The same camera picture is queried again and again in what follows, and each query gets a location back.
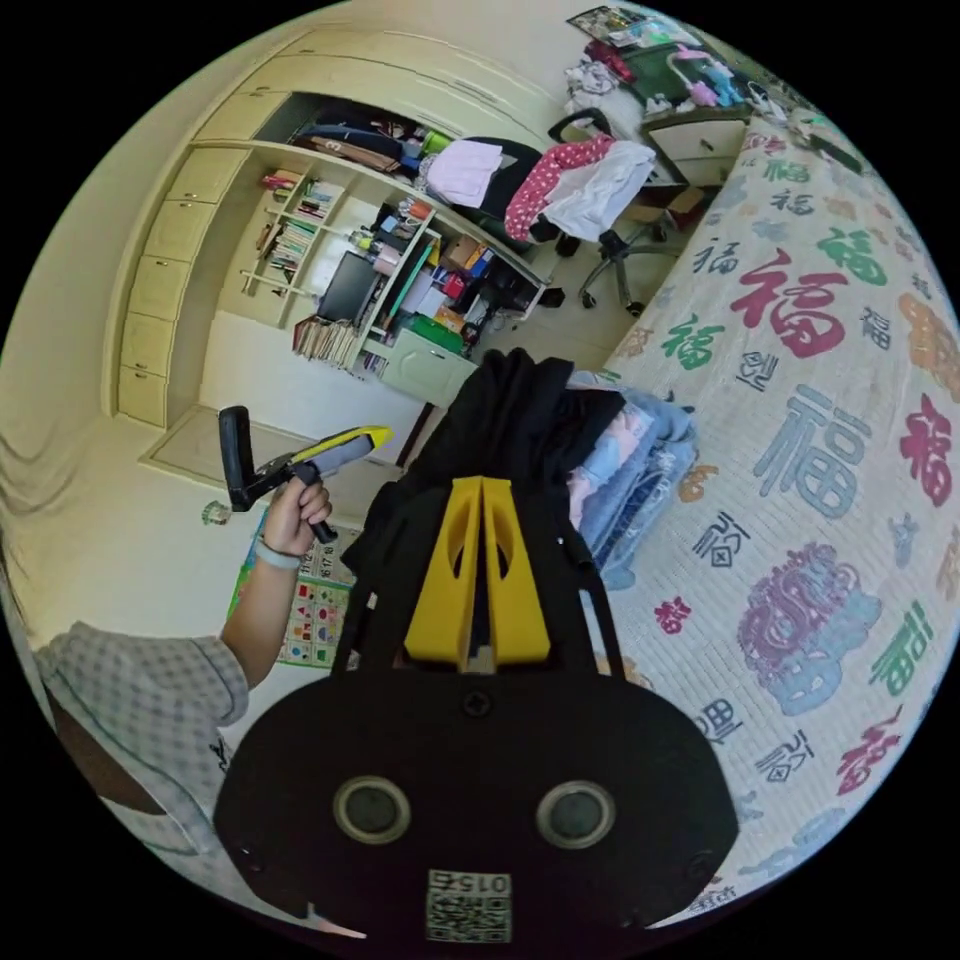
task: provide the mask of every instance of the educational poster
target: educational poster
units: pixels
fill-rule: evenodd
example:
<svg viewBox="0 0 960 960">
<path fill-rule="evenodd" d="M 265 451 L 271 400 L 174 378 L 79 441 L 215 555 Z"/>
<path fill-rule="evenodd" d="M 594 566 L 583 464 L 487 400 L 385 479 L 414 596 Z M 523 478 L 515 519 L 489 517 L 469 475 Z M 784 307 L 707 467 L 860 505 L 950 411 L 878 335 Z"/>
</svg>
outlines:
<svg viewBox="0 0 960 960">
<path fill-rule="evenodd" d="M 233 590 L 229 613 L 243 595 L 256 561 L 254 546 L 263 529 L 266 511 L 257 525 L 250 550 L 240 568 Z M 343 618 L 347 612 L 350 587 L 355 577 L 340 560 L 341 553 L 360 535 L 359 530 L 333 527 L 337 539 L 333 543 L 314 541 L 297 573 L 293 608 L 287 623 L 287 634 L 280 648 L 278 663 L 329 670 L 340 639 Z"/>
</svg>

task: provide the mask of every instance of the black jacket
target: black jacket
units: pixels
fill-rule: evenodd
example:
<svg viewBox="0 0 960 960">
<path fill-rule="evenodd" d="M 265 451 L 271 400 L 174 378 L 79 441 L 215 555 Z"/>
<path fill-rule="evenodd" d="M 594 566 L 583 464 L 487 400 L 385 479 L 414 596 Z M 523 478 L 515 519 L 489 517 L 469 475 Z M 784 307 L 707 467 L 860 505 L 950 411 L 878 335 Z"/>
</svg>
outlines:
<svg viewBox="0 0 960 960">
<path fill-rule="evenodd" d="M 485 354 L 406 475 L 374 498 L 344 564 L 359 575 L 397 507 L 457 477 L 507 479 L 569 512 L 567 478 L 624 402 L 615 390 L 568 389 L 572 373 L 567 360 L 534 363 L 524 350 Z"/>
</svg>

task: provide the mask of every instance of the hand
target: hand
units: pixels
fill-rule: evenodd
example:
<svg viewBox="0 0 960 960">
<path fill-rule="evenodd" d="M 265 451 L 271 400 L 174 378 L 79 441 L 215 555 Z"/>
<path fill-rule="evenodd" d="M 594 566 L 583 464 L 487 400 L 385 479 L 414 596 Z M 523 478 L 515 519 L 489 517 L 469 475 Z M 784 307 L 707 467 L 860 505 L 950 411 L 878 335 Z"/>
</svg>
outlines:
<svg viewBox="0 0 960 960">
<path fill-rule="evenodd" d="M 302 557 L 315 536 L 310 524 L 326 520 L 330 512 L 330 494 L 322 483 L 307 487 L 299 477 L 293 477 L 270 504 L 263 542 L 277 553 Z"/>
</svg>

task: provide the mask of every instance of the wristband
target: wristband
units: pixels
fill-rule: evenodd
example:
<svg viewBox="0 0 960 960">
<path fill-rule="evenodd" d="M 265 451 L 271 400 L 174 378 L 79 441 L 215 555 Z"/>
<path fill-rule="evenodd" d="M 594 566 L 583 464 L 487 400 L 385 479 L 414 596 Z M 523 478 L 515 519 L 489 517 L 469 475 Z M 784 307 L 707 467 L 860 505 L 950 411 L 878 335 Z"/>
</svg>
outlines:
<svg viewBox="0 0 960 960">
<path fill-rule="evenodd" d="M 268 547 L 262 540 L 257 540 L 253 552 L 261 560 L 269 563 L 271 567 L 279 567 L 281 570 L 297 570 L 303 563 L 303 557 L 295 557 L 289 553 L 278 553 Z"/>
</svg>

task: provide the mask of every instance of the pink clothing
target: pink clothing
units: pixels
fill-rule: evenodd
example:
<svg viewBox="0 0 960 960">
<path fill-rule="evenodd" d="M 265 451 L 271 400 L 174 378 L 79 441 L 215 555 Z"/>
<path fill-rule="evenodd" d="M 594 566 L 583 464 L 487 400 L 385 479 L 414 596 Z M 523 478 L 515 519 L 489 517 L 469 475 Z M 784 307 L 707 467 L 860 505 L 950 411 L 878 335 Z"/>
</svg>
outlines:
<svg viewBox="0 0 960 960">
<path fill-rule="evenodd" d="M 504 218 L 507 234 L 514 240 L 529 242 L 530 225 L 547 206 L 547 196 L 559 183 L 560 175 L 565 170 L 576 170 L 578 167 L 598 163 L 614 143 L 616 141 L 613 137 L 601 133 L 583 143 L 561 143 L 551 147 L 530 171 L 530 175 L 523 181 L 523 186 L 510 201 Z"/>
<path fill-rule="evenodd" d="M 454 140 L 430 164 L 427 183 L 447 202 L 475 209 L 483 203 L 502 156 L 503 147 L 492 143 Z"/>
</svg>

